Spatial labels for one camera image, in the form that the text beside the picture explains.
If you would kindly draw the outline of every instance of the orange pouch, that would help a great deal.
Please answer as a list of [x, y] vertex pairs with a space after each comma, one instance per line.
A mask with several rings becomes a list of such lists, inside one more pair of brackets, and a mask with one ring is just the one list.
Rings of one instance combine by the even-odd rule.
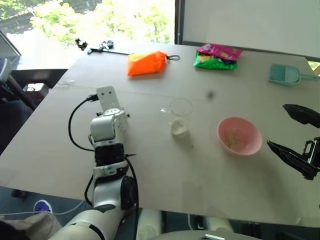
[[167, 54], [161, 51], [130, 54], [128, 56], [128, 76], [161, 72], [166, 65]]

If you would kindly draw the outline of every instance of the window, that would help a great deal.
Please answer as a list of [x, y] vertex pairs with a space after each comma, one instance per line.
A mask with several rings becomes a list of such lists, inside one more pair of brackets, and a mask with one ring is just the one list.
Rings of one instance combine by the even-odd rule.
[[73, 62], [76, 38], [174, 43], [175, 0], [0, 0], [0, 30], [23, 56]]

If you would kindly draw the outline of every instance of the table surface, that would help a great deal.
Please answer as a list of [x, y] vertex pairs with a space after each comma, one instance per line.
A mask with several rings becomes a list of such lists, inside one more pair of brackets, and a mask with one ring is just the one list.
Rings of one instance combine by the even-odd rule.
[[[301, 152], [319, 135], [311, 125], [289, 117], [283, 104], [320, 109], [320, 83], [302, 80], [288, 88], [268, 82], [272, 63], [311, 73], [302, 57], [245, 51], [238, 69], [193, 67], [196, 47], [128, 44], [121, 50], [161, 50], [180, 55], [163, 73], [127, 77], [127, 57], [93, 53], [79, 58], [64, 74], [0, 156], [0, 185], [42, 194], [84, 199], [95, 166], [92, 152], [72, 145], [67, 125], [71, 111], [96, 88], [114, 86], [130, 113], [124, 148], [131, 158], [142, 208], [277, 224], [320, 226], [320, 176], [313, 181], [283, 163], [267, 146], [272, 140]], [[72, 85], [65, 85], [74, 80]], [[212, 91], [214, 97], [208, 100]], [[189, 141], [172, 138], [167, 111], [179, 98], [191, 103], [185, 120]], [[72, 134], [90, 147], [90, 122], [99, 102], [86, 103], [74, 115]], [[216, 129], [238, 116], [261, 131], [259, 153], [237, 158], [220, 147]]]

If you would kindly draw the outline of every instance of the teal scoop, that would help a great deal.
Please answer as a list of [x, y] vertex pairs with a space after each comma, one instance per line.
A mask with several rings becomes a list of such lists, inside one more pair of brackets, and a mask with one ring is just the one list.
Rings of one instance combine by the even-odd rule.
[[302, 74], [298, 68], [288, 65], [272, 64], [270, 69], [269, 81], [288, 87], [292, 87], [301, 79], [320, 80], [319, 76]]

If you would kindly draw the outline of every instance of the purple shoe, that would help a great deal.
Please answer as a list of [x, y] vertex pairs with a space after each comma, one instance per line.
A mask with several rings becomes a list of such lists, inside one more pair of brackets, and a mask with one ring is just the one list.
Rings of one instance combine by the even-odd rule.
[[43, 199], [37, 201], [34, 204], [33, 211], [34, 212], [49, 212], [49, 213], [53, 213], [50, 203], [48, 203], [46, 200], [43, 200]]

